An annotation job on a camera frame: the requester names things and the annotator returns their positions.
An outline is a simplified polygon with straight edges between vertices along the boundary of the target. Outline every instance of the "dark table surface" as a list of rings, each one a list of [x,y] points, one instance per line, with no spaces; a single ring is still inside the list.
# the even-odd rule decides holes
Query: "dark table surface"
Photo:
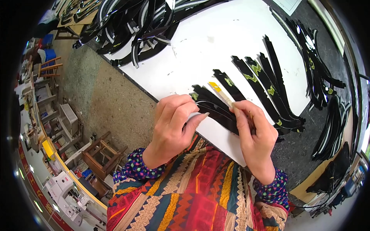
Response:
[[[285,17],[289,17],[272,0],[263,1],[272,7],[277,13],[279,13],[283,19],[285,19]],[[308,4],[308,2],[303,0],[290,18],[294,20],[300,20],[306,27],[309,27],[310,29],[318,30],[316,44],[321,59],[326,64],[334,78],[339,79],[348,85],[348,76],[343,62],[343,57],[337,49],[325,24],[322,22],[321,18],[317,15],[314,9]],[[95,40],[91,40],[87,45],[95,51],[101,47],[101,45],[99,45]],[[101,55],[101,57],[109,62],[105,56]],[[116,69],[120,73],[124,74],[126,78],[133,82],[142,91],[148,94],[127,74],[123,73],[119,68]],[[349,89],[335,88],[335,90],[346,102],[351,100]],[[283,142],[275,145],[271,157],[274,165],[288,174],[288,183],[286,185],[288,191],[292,190],[301,182],[303,182],[321,163],[311,161],[311,154],[324,127],[326,115],[326,108],[324,108],[322,111],[319,111],[316,108],[313,108],[311,111],[309,111],[309,105],[307,105],[304,111],[300,114],[301,117],[306,119],[306,130],[302,133],[291,132],[284,136],[285,140]],[[292,195],[289,196],[289,199],[296,205],[302,206],[304,204],[302,201],[297,200]]]

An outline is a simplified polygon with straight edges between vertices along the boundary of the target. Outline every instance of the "cable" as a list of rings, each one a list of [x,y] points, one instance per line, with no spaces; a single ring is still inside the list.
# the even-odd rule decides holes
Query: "cable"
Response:
[[[326,204],[328,201],[329,201],[330,197],[326,200],[325,203],[323,204],[320,204],[320,205],[315,205],[315,206],[309,206],[309,207],[303,207],[303,206],[295,206],[295,205],[289,205],[291,207],[296,207],[296,208],[314,208],[314,207],[319,207],[319,206],[323,206],[324,204]]]

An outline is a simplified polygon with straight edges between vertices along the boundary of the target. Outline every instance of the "wooden chair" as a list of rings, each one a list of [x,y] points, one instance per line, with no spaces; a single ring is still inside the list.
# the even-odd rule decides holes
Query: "wooden chair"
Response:
[[[124,155],[122,153],[127,149],[125,146],[120,152],[115,151],[112,147],[110,147],[104,139],[110,134],[111,132],[107,132],[102,137],[97,139],[92,145],[90,145],[87,149],[82,151],[83,161],[89,166],[89,168],[95,173],[97,177],[99,177],[102,181],[107,177],[107,175],[114,169],[116,169],[117,165],[121,161]],[[104,151],[109,151],[113,154],[113,157],[107,155]],[[109,161],[107,164],[102,166],[100,163],[94,159],[94,156],[100,153],[103,155],[103,162],[104,158],[106,157]]]
[[[57,64],[57,60],[59,60],[61,57],[56,57],[54,59],[51,59],[49,61],[46,61],[39,65],[38,67],[38,75],[37,77],[57,77],[60,76],[60,74],[57,74],[58,67],[63,66],[62,63]],[[55,61],[54,65],[49,65],[50,62]]]

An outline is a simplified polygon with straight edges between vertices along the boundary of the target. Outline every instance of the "sewing machine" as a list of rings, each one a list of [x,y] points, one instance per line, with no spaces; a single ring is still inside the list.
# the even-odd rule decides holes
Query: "sewing machine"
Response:
[[[62,211],[77,225],[81,225],[82,217],[79,215],[81,209],[74,201],[73,193],[70,192],[75,185],[67,173],[62,171],[58,176],[50,179],[46,183],[46,187]]]

